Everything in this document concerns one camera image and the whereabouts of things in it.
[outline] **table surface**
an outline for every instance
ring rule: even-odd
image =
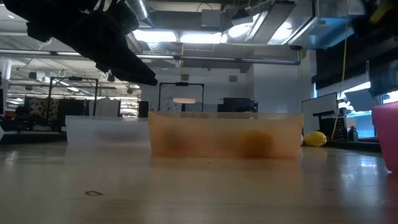
[[[148,143],[1,146],[0,222],[398,223],[398,177],[380,154],[333,148],[237,160],[151,157]]]

